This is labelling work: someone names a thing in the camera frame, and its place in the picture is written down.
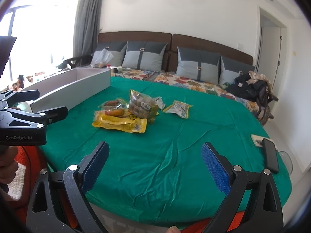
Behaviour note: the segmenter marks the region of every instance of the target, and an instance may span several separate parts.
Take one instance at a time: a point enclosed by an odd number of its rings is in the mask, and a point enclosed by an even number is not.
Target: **curtain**
[[[99,33],[102,0],[79,0],[73,34],[73,56],[93,53]]]

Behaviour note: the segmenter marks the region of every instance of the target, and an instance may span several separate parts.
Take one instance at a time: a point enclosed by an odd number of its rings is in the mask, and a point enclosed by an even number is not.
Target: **black phone case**
[[[265,167],[273,173],[279,172],[279,163],[277,161],[276,149],[273,142],[264,138],[262,140],[262,146],[265,153]]]

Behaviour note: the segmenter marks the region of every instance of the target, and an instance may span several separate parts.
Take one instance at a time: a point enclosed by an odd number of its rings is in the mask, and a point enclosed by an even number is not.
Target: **human hand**
[[[181,232],[176,226],[173,226],[173,227],[170,227],[166,233],[181,233]]]
[[[18,153],[16,146],[10,146],[0,155],[0,182],[10,184],[15,178],[15,172],[18,170],[18,163],[14,160]]]

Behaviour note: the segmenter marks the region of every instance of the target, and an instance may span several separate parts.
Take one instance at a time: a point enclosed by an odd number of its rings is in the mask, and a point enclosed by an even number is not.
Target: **wall outlet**
[[[238,43],[238,49],[243,50],[243,45],[241,43]]]

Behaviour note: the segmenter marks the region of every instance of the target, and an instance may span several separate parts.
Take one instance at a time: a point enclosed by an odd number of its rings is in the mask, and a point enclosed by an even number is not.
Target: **pillow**
[[[167,43],[128,41],[122,67],[160,72]]]
[[[220,57],[221,60],[221,72],[219,78],[219,84],[223,85],[225,83],[232,84],[234,79],[240,74],[246,74],[249,71],[254,71],[255,67],[248,65],[236,60],[226,58],[224,56]]]
[[[126,50],[126,45],[127,42],[97,43],[97,47],[94,52],[92,61],[95,61],[99,56],[100,52],[106,48],[114,56],[108,64],[111,66],[121,66]]]
[[[177,47],[178,66],[176,74],[192,80],[218,84],[220,54]]]

